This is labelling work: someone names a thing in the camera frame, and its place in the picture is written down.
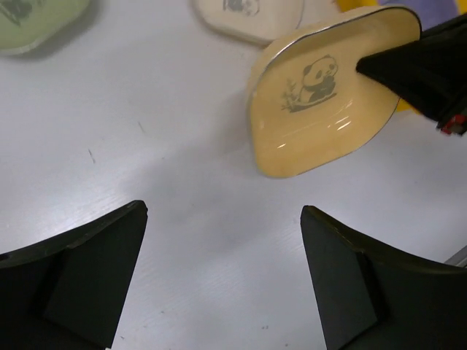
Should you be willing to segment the purple panda plate front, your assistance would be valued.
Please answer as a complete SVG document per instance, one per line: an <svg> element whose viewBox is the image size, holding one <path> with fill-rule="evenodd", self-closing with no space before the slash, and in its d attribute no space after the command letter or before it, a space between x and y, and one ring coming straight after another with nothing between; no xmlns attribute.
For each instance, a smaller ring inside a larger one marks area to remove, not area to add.
<svg viewBox="0 0 467 350"><path fill-rule="evenodd" d="M467 12L467 0L453 0L453 3L459 15Z"/></svg>

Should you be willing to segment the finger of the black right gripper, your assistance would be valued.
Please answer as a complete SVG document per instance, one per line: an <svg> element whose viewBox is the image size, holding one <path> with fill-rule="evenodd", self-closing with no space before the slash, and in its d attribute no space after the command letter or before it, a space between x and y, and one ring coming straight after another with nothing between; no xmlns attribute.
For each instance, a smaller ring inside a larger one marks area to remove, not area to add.
<svg viewBox="0 0 467 350"><path fill-rule="evenodd" d="M466 15L419 40L361 58L356 71L438 124L466 123Z"/></svg>

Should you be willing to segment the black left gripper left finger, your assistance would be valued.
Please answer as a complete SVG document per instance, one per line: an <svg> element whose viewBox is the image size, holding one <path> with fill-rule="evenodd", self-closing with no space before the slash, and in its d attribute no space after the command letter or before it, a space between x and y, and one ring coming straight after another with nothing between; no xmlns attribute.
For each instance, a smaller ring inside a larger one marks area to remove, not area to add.
<svg viewBox="0 0 467 350"><path fill-rule="evenodd" d="M146 226L132 201L1 254L1 348L112 348Z"/></svg>

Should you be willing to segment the yellow panda plate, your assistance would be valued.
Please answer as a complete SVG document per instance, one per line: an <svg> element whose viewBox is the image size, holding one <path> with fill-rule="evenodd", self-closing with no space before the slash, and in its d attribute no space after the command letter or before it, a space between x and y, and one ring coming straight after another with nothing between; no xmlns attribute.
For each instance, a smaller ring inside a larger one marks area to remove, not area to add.
<svg viewBox="0 0 467 350"><path fill-rule="evenodd" d="M420 38L403 5L359 7L296 29L258 57L247 83L247 114L258 169L288 178L370 141L399 102L359 74L358 61Z"/></svg>

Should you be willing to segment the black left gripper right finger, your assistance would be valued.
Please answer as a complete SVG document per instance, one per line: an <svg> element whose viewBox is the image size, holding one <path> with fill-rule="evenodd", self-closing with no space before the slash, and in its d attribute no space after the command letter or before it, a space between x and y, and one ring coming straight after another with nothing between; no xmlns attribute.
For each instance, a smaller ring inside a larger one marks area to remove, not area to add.
<svg viewBox="0 0 467 350"><path fill-rule="evenodd" d="M328 349L464 349L466 268L396 249L305 206L301 232Z"/></svg>

